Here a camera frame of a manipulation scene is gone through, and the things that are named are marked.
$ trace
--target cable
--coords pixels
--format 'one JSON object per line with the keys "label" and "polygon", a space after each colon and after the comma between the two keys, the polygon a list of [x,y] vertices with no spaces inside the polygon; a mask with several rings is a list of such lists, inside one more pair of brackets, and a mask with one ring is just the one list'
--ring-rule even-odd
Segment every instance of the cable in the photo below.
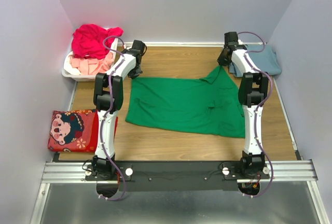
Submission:
{"label": "cable", "polygon": [[86,169],[84,168],[84,166],[86,165],[87,162],[92,162],[92,160],[91,159],[86,160],[82,165],[82,170],[92,172],[92,170],[89,169],[88,167]]}
{"label": "cable", "polygon": [[258,186],[259,182],[260,182],[260,174],[259,174],[259,172],[257,172],[257,177],[258,177],[258,181],[257,181],[257,183],[255,183],[255,185],[253,186],[254,188],[256,188],[256,187]]}
{"label": "cable", "polygon": [[258,111],[257,111],[257,110],[258,110],[259,107],[261,107],[261,106],[262,106],[262,105],[263,105],[263,104],[269,99],[269,97],[271,96],[272,91],[273,91],[273,80],[272,80],[271,76],[269,76],[266,72],[261,71],[261,70],[259,70],[259,69],[256,69],[256,68],[251,64],[251,62],[248,60],[248,57],[247,57],[247,54],[250,53],[250,52],[251,52],[251,53],[260,53],[260,52],[263,52],[263,51],[265,50],[265,42],[263,41],[263,39],[262,39],[259,35],[257,35],[256,33],[249,32],[249,31],[239,32],[238,35],[240,35],[240,34],[252,34],[252,35],[257,36],[257,37],[262,41],[262,43],[263,43],[263,48],[262,48],[262,50],[248,50],[248,51],[246,51],[246,52],[244,53],[244,58],[245,58],[246,62],[248,63],[248,65],[249,65],[254,71],[257,71],[257,72],[262,73],[263,75],[265,75],[265,76],[269,79],[269,81],[270,81],[270,85],[271,85],[271,86],[270,86],[270,91],[269,91],[269,93],[267,94],[266,98],[263,99],[263,100],[257,105],[257,107],[256,107],[256,109],[255,109],[255,116],[254,116],[255,140],[256,140],[256,142],[257,142],[257,145],[258,145],[259,149],[263,152],[263,154],[265,155],[265,157],[266,157],[267,160],[269,161],[269,164],[270,164],[270,166],[271,166],[271,178],[270,178],[269,184],[266,186],[266,188],[265,188],[263,191],[260,191],[259,194],[257,194],[257,195],[248,195],[248,194],[245,194],[245,195],[247,195],[247,196],[249,196],[249,197],[259,197],[259,196],[263,195],[266,191],[269,190],[269,188],[270,188],[270,186],[271,186],[271,184],[272,184],[272,181],[273,181],[273,176],[274,176],[273,165],[272,165],[271,159],[269,158],[269,156],[268,156],[268,154],[266,153],[266,151],[263,149],[263,146],[260,144],[260,142],[259,142],[259,137],[258,137],[258,135],[257,135],[257,115],[258,115]]}
{"label": "cable", "polygon": [[242,187],[241,189],[247,189],[247,188],[250,188],[251,185],[253,184],[253,182],[249,182],[249,183],[247,183],[247,184],[249,184],[249,185],[248,185],[248,186],[245,186],[245,187]]}
{"label": "cable", "polygon": [[117,51],[117,50],[114,50],[114,49],[111,49],[111,48],[109,48],[109,47],[107,47],[107,46],[105,45],[105,42],[106,42],[109,38],[111,38],[111,37],[118,38],[118,39],[122,42],[122,44],[123,44],[122,46],[125,46],[125,43],[123,42],[123,40],[122,40],[120,37],[118,37],[118,36],[108,36],[108,37],[106,37],[106,38],[104,39],[104,41],[103,41],[103,45],[104,45],[104,47],[105,47],[106,49],[108,49],[108,50],[110,50],[110,51],[113,51],[113,52],[115,52],[115,53],[120,54],[120,57],[122,56],[123,58],[122,58],[122,60],[119,62],[119,64],[118,64],[118,65],[117,65],[117,66],[111,71],[111,73],[110,73],[109,76],[108,76],[110,105],[109,105],[109,109],[105,112],[105,114],[104,114],[104,116],[103,116],[103,120],[102,120],[102,122],[101,122],[101,124],[100,124],[100,132],[99,132],[99,136],[100,136],[100,141],[101,141],[101,144],[102,144],[103,151],[104,151],[104,153],[105,153],[107,159],[110,161],[110,163],[112,164],[112,166],[118,171],[118,173],[119,173],[120,176],[122,177],[122,182],[123,182],[123,192],[122,192],[121,196],[119,196],[119,197],[117,197],[117,198],[115,198],[115,199],[107,198],[107,197],[105,197],[105,196],[103,196],[103,195],[101,195],[101,194],[99,195],[99,198],[103,198],[103,199],[105,199],[105,200],[107,200],[107,201],[118,201],[118,200],[121,200],[121,199],[123,198],[123,196],[125,195],[125,192],[126,192],[126,190],[127,190],[127,184],[126,184],[126,180],[124,179],[125,177],[123,176],[123,173],[121,172],[121,170],[119,169],[119,167],[113,162],[113,160],[110,158],[110,156],[107,154],[107,151],[106,151],[106,148],[105,148],[105,143],[104,143],[104,141],[103,141],[103,126],[104,126],[104,122],[105,122],[105,120],[106,120],[106,116],[107,116],[107,114],[109,114],[110,111],[111,111],[112,108],[113,108],[113,94],[112,94],[112,82],[111,82],[111,76],[112,76],[112,74],[113,74],[113,73],[119,68],[119,66],[125,61],[125,56],[124,56],[121,52],[119,52],[119,51]]}
{"label": "cable", "polygon": [[146,52],[147,52],[147,46],[145,45],[145,51],[144,51],[143,55],[145,55]]}

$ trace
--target white laundry basket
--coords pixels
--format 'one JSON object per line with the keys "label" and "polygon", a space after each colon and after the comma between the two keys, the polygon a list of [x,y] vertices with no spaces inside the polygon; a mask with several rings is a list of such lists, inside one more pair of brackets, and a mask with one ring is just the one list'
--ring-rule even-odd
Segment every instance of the white laundry basket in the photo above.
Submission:
{"label": "white laundry basket", "polygon": [[[118,39],[115,38],[110,48],[116,50],[117,46],[118,46]],[[73,68],[70,64],[69,56],[72,53],[73,52],[71,51],[64,60],[62,75],[64,77],[72,78],[75,81],[95,81],[95,75],[75,75],[75,73],[76,74],[79,73],[79,70],[77,68]]]}

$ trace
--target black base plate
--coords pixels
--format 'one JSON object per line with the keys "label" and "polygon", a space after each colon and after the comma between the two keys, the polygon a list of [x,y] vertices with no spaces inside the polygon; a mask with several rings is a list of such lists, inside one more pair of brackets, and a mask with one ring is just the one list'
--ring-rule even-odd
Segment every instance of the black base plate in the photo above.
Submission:
{"label": "black base plate", "polygon": [[[239,161],[116,161],[125,176],[127,191],[238,190],[237,179],[252,179],[240,173]],[[133,174],[125,175],[127,168]],[[229,174],[222,169],[227,167]],[[261,179],[269,178],[261,174]],[[117,180],[117,175],[94,172],[86,180]]]}

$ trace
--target white knob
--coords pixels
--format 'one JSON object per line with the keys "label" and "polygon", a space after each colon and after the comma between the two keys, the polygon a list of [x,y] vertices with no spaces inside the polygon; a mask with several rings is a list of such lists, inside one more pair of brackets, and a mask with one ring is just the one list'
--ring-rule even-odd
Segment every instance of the white knob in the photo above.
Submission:
{"label": "white knob", "polygon": [[127,176],[131,176],[132,174],[133,174],[133,169],[132,168],[126,169],[126,175]]}
{"label": "white knob", "polygon": [[225,176],[227,176],[227,175],[229,174],[229,170],[228,170],[227,167],[224,167],[224,168],[223,168],[223,174],[224,174]]}
{"label": "white knob", "polygon": [[263,168],[263,173],[266,174],[266,175],[268,175],[270,173],[270,169],[267,168],[267,167],[264,167]]}

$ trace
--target wooden floor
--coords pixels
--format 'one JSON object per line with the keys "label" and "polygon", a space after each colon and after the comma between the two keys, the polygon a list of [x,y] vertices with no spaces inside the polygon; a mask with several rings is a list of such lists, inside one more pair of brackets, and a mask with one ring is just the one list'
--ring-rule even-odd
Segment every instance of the wooden floor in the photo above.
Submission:
{"label": "wooden floor", "polygon": [[[216,66],[220,48],[149,47],[142,58],[141,76],[201,78]],[[230,77],[239,86],[241,79]],[[119,112],[115,136],[117,160],[239,160],[244,139],[216,135],[181,133],[140,127],[125,122],[131,79],[123,82],[124,103]],[[72,110],[92,109],[93,82],[79,82]],[[296,160],[278,94],[274,88],[264,105],[262,140],[272,160]],[[62,153],[60,160],[85,160],[93,154]]]}

